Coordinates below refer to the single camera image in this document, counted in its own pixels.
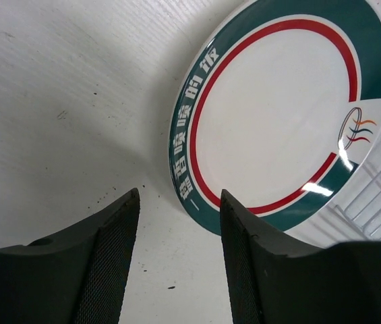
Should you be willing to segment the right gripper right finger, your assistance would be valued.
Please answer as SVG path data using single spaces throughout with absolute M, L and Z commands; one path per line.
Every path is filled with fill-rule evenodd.
M 381 323 L 381 241 L 318 248 L 226 190 L 220 221 L 234 323 Z

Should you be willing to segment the white plate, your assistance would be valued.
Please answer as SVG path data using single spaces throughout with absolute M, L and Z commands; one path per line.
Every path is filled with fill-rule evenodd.
M 287 231 L 326 206 L 381 128 L 381 14 L 369 1 L 246 1 L 208 38 L 169 131 L 176 195 L 219 234 L 221 191 Z

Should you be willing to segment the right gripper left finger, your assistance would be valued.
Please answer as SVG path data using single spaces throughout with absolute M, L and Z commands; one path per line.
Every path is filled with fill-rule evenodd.
M 63 230 L 0 248 L 0 323 L 117 323 L 139 215 L 132 189 Z

